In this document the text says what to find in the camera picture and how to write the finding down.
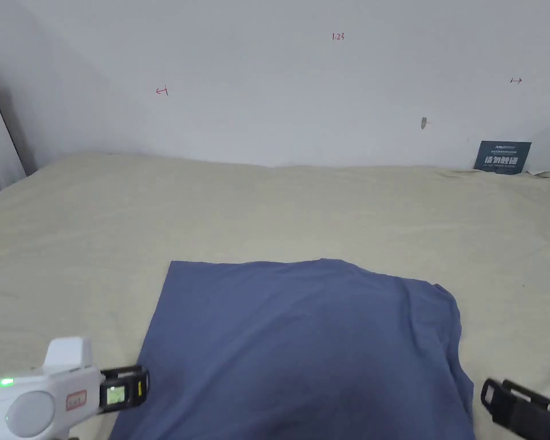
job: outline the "bed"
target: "bed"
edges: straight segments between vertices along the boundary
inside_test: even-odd
[[[438,283],[463,368],[550,396],[550,178],[427,167],[264,168],[70,156],[0,192],[0,372],[91,338],[135,362],[170,262],[340,259]],[[506,438],[480,407],[479,439]],[[114,417],[72,434],[106,439]]]

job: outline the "dark blue card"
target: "dark blue card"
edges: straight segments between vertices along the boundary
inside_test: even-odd
[[[475,170],[519,174],[524,169],[531,142],[482,141]]]

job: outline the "green led light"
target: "green led light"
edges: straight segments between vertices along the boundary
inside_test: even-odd
[[[11,377],[8,377],[6,379],[2,379],[0,381],[0,387],[10,387],[11,385],[14,385],[14,379]]]

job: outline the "small display screen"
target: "small display screen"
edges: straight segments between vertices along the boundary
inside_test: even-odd
[[[114,405],[124,401],[124,387],[110,387],[106,390],[106,405]]]

